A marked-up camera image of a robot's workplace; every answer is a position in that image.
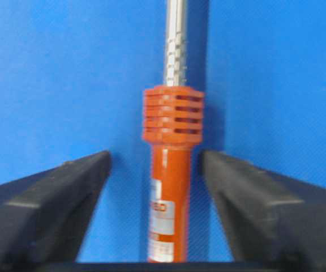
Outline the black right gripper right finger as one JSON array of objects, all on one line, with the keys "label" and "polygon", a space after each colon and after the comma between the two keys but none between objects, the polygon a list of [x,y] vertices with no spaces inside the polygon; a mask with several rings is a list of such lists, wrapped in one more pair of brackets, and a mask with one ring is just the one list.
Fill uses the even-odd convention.
[{"label": "black right gripper right finger", "polygon": [[234,260],[326,271],[326,188],[213,150],[200,163]]}]

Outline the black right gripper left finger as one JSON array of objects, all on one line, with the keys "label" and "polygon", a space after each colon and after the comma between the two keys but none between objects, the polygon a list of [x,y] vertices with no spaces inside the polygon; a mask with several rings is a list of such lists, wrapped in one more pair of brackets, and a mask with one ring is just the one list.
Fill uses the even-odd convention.
[{"label": "black right gripper left finger", "polygon": [[97,152],[0,185],[0,271],[77,259],[112,165]]}]

